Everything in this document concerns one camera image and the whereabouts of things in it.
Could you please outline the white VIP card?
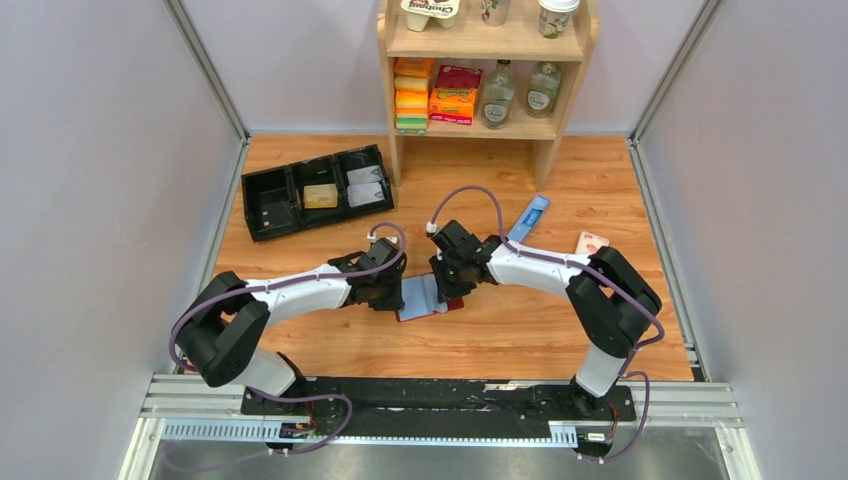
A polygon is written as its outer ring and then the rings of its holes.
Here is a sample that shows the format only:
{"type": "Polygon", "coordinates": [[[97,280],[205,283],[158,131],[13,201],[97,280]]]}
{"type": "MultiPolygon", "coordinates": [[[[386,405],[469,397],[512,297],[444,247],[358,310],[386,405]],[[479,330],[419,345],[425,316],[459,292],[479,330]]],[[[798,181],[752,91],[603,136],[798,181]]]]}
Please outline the white VIP card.
{"type": "Polygon", "coordinates": [[[379,183],[383,179],[379,165],[364,166],[346,172],[349,186],[379,183]]]}

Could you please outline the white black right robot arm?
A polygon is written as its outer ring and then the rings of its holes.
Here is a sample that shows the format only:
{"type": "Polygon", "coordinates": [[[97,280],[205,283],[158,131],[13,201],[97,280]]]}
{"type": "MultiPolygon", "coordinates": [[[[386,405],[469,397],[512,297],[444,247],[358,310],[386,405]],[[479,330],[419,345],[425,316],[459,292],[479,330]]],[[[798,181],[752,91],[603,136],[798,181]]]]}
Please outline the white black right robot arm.
{"type": "Polygon", "coordinates": [[[594,254],[564,254],[498,235],[480,240],[455,220],[443,227],[428,224],[427,236],[437,247],[430,265],[442,302],[462,298],[482,283],[567,299],[590,342],[573,378],[570,403],[587,419],[609,407],[609,391],[662,309],[657,293],[618,250],[603,246],[594,254]]]}

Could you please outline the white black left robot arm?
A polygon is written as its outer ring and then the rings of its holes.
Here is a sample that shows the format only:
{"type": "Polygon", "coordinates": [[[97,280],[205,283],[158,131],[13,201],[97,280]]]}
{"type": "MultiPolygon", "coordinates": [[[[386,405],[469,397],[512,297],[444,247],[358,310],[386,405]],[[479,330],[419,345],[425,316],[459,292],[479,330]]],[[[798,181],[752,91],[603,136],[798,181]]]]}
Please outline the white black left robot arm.
{"type": "Polygon", "coordinates": [[[403,245],[381,238],[366,251],[294,275],[243,280],[226,271],[177,320],[169,347],[186,357],[185,369],[199,373],[207,386],[260,390],[279,413],[296,413],[306,389],[282,354],[260,348],[264,332],[293,317],[363,303],[397,310],[405,266],[403,245]]]}

